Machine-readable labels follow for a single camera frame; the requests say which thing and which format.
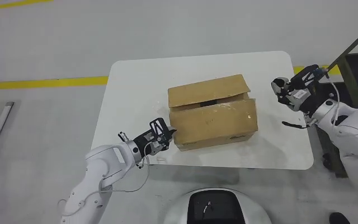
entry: cable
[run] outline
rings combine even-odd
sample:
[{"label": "cable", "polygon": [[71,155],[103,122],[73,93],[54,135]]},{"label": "cable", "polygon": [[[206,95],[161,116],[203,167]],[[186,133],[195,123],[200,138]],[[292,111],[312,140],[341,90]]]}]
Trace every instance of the cable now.
[{"label": "cable", "polygon": [[[336,106],[336,111],[335,111],[335,115],[334,115],[335,119],[334,119],[333,124],[332,124],[333,132],[337,132],[336,121],[338,119],[338,113],[339,113],[339,110],[340,110],[340,101],[341,101],[340,93],[338,92],[338,89],[337,89],[336,85],[332,82],[332,80],[329,78],[329,76],[327,76],[327,79],[331,83],[333,88],[336,90],[336,94],[337,94],[337,106]],[[339,136],[339,137],[358,136],[358,134],[339,134],[339,131],[338,131],[338,133],[336,133],[336,135]]]},{"label": "cable", "polygon": [[[143,157],[143,163],[142,163],[142,167],[144,166],[144,159],[147,161],[147,167],[148,167],[148,172],[147,172],[147,177],[145,178],[145,181],[144,183],[137,189],[135,190],[116,190],[116,189],[113,189],[113,190],[101,190],[101,186],[102,186],[102,181],[100,182],[99,186],[98,186],[98,191],[95,191],[95,192],[92,192],[91,194],[87,195],[84,200],[80,201],[79,202],[79,207],[76,211],[72,212],[72,213],[68,213],[68,214],[64,214],[62,213],[61,215],[63,217],[69,217],[69,216],[72,216],[74,214],[76,214],[77,212],[79,212],[83,207],[84,205],[86,204],[86,201],[87,199],[94,195],[94,194],[97,194],[97,193],[107,193],[107,192],[126,192],[126,193],[133,193],[133,192],[137,192],[138,190],[140,190],[147,182],[148,178],[149,178],[149,159],[148,159],[148,155],[145,153],[145,148],[150,144],[151,142],[148,142],[145,146],[144,146],[144,157]],[[62,201],[65,201],[67,202],[66,199],[60,199],[58,202],[57,202],[57,209],[58,209],[58,205],[60,202]]]}]

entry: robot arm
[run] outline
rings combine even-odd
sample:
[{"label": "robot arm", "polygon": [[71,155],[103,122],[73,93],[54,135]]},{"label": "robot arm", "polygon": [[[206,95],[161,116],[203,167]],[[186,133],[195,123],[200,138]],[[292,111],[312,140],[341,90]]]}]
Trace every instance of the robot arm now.
[{"label": "robot arm", "polygon": [[[111,197],[112,184],[122,179],[148,155],[155,155],[169,148],[176,130],[167,127],[162,118],[150,122],[150,127],[150,130],[134,140],[129,140],[125,133],[121,132],[119,137],[123,142],[99,146],[86,155],[86,174],[71,191],[60,223],[99,223]],[[117,150],[124,163],[119,161]]]},{"label": "robot arm", "polygon": [[[316,124],[325,131],[332,143],[340,150],[341,161],[352,183],[358,188],[358,109],[324,96],[319,80],[326,76],[328,70],[317,65],[308,66],[291,80],[276,78],[271,87],[280,103],[293,111],[302,111],[306,127]],[[295,128],[301,125],[282,122]]]}]

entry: cardboard box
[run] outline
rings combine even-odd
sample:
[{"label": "cardboard box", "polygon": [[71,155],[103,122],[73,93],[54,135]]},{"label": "cardboard box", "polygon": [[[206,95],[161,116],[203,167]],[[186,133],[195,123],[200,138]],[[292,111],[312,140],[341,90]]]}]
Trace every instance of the cardboard box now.
[{"label": "cardboard box", "polygon": [[168,89],[174,143],[181,151],[248,140],[256,105],[241,74]]}]

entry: table top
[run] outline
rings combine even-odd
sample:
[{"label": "table top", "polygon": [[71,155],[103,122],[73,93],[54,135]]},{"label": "table top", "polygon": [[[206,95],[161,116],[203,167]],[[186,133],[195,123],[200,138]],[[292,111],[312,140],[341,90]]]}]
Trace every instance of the table top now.
[{"label": "table top", "polygon": [[303,114],[279,104],[271,89],[276,77],[294,75],[286,52],[205,55],[125,60],[113,64],[98,117],[92,148],[133,139],[162,117],[169,125],[167,90],[213,78],[243,74],[256,99],[258,132],[245,142],[181,152],[174,143],[150,156],[151,164],[305,170],[313,155],[307,130],[281,124],[304,124]]}]

